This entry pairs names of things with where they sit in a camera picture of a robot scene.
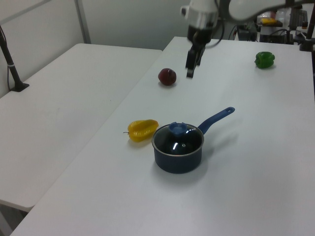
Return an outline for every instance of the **apple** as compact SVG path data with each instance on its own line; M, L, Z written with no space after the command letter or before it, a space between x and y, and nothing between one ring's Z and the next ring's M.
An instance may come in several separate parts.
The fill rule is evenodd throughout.
M164 68L161 70L157 77L161 83L166 86L170 86L176 81L176 73L170 68Z

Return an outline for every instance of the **toy vegetable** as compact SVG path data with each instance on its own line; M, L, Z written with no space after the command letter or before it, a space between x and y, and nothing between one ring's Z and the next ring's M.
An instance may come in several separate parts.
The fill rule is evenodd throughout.
M259 69L264 69L274 64L275 55L270 52L260 52L256 54L256 66Z
M153 136L158 127L158 122L153 119L136 120L128 126L128 133L131 140L141 142Z

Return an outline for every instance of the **saucepan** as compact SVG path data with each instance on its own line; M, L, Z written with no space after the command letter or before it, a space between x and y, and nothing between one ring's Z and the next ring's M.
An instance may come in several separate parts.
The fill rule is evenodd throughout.
M182 174L195 169L201 162L204 134L211 125L232 114L228 107L206 119L198 127L185 123L171 123L159 128L152 137L157 165L170 173Z

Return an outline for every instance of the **yellow bell pepper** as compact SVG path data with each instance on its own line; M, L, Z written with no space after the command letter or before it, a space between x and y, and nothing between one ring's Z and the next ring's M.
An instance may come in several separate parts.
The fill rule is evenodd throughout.
M158 127L158 122L153 119L136 120L128 126L128 133L131 140L141 142L153 136Z

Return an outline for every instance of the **blue lid knob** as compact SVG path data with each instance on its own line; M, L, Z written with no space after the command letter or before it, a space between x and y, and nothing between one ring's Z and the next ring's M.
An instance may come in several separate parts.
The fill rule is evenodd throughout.
M175 137L181 137L187 132L187 125L173 122L168 126L168 129Z

